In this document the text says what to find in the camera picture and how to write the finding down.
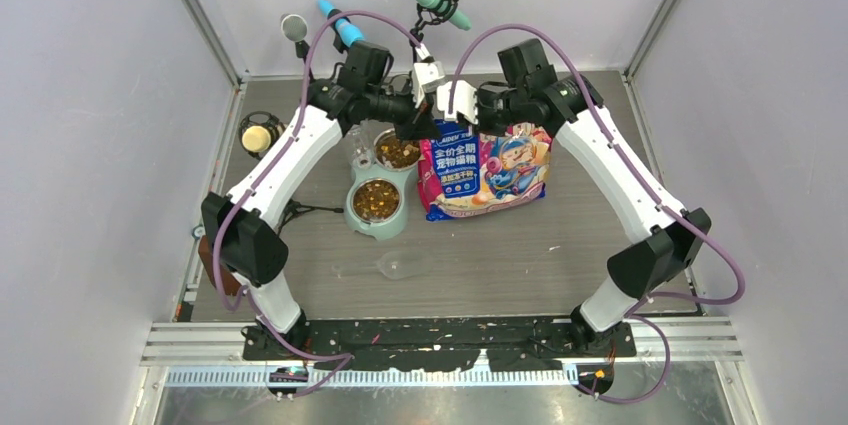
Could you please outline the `colourful cat food bag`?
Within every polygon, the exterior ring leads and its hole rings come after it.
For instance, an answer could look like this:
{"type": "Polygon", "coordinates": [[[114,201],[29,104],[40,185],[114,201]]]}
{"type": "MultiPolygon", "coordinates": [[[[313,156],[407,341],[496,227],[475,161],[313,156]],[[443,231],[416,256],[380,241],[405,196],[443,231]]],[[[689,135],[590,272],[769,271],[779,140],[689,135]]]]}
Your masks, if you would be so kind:
{"type": "Polygon", "coordinates": [[[418,193],[429,222],[476,217],[545,196],[552,138],[540,126],[512,125],[503,136],[436,122],[441,137],[419,142],[418,193]]]}

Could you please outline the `clear plastic scoop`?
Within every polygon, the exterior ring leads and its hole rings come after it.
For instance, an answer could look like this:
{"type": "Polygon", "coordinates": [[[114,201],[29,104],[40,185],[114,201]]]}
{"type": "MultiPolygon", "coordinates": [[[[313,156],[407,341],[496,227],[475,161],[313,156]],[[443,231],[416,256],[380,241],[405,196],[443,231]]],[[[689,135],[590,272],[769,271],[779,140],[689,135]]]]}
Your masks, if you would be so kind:
{"type": "Polygon", "coordinates": [[[427,273],[433,267],[431,257],[413,251],[390,251],[375,260],[333,265],[338,278],[380,273],[389,280],[403,280],[427,273]]]}

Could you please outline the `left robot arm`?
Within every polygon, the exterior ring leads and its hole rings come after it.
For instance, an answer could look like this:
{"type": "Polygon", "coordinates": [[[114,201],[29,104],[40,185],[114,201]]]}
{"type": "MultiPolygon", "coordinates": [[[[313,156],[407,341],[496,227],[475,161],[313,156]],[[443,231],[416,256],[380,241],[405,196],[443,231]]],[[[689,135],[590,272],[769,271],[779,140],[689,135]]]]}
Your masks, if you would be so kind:
{"type": "Polygon", "coordinates": [[[406,140],[436,135],[425,99],[435,89],[432,78],[415,72],[411,91],[389,94],[383,83],[391,59],[383,46],[365,40],[350,45],[335,77],[304,82],[295,114],[259,164],[226,194],[211,192],[202,202],[213,277],[228,269],[246,287],[271,329],[268,345],[284,359],[298,357],[307,343],[298,325],[304,313],[283,272],[289,249],[274,230],[294,192],[363,121],[389,123],[406,140]]]}

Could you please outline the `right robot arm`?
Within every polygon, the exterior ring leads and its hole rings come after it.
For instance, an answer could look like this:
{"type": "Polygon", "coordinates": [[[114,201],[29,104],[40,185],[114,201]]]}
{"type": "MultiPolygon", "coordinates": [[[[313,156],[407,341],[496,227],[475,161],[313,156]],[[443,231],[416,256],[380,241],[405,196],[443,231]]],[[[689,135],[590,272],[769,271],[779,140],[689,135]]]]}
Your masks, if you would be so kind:
{"type": "Polygon", "coordinates": [[[525,40],[498,53],[505,91],[485,92],[477,120],[485,132],[530,123],[564,147],[612,206],[630,244],[607,261],[607,278],[571,315],[571,342],[596,355],[610,329],[694,261],[711,228],[701,208],[689,210],[665,190],[615,129],[583,76],[558,77],[541,41],[525,40]]]}

